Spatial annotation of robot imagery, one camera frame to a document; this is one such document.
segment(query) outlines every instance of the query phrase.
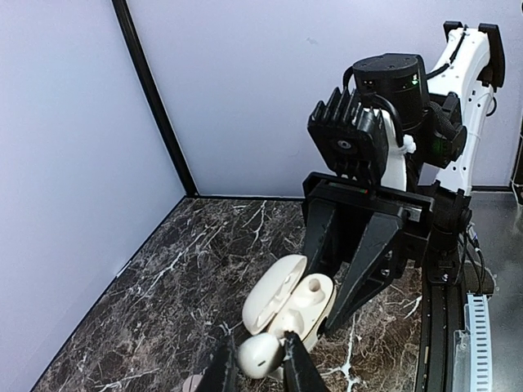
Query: earbud case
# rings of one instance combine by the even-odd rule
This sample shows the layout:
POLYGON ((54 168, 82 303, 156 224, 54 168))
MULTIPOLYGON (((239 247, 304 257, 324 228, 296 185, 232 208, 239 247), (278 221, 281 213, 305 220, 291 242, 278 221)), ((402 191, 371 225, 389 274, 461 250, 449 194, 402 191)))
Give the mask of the earbud case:
POLYGON ((283 344, 284 333, 293 331, 312 350, 318 328, 333 308, 336 288, 326 275, 302 278, 306 265, 305 256, 285 256, 257 282, 242 311, 244 326, 252 335, 269 332, 283 344))

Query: earbud case lid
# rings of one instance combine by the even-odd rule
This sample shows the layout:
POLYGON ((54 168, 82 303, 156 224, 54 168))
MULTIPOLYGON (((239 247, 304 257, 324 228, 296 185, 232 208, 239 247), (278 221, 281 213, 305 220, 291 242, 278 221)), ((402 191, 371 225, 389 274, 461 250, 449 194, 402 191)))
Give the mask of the earbud case lid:
POLYGON ((307 258, 289 255, 276 261, 256 283, 245 300, 242 319, 252 335, 257 335, 284 307, 300 283, 307 258))

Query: light purple wall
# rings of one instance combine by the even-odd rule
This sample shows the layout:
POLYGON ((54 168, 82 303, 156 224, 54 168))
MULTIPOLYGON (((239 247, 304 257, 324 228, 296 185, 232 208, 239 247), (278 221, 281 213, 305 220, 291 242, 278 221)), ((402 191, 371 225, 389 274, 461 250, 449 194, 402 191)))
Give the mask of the light purple wall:
POLYGON ((129 0, 202 194, 299 196, 326 170, 306 131, 356 60, 443 49, 445 20, 501 27, 506 86, 486 123, 477 185, 507 185, 521 120, 520 0, 129 0))
POLYGON ((111 2, 0 1, 0 391, 30 390, 182 196, 111 2))

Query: marble surface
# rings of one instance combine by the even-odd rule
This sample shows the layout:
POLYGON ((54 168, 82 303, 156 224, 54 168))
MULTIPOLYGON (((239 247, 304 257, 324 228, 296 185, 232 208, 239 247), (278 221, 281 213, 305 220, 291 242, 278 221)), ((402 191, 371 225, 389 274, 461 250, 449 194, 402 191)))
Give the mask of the marble surface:
MULTIPOLYGON (((299 252, 299 203, 187 199, 83 320, 34 392, 181 391, 226 333, 248 337, 241 309, 281 256, 299 252)), ((311 356, 332 392, 413 390, 420 271, 408 266, 311 356)), ((277 391, 239 375, 239 391, 277 391)))

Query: white earbud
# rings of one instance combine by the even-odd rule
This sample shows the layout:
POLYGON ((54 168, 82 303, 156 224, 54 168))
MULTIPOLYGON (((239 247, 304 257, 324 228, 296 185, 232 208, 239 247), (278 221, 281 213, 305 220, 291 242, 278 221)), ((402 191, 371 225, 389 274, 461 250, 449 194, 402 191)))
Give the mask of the white earbud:
POLYGON ((238 348, 238 365, 245 376, 260 379, 284 360, 284 348, 275 335, 264 332, 248 338, 238 348))

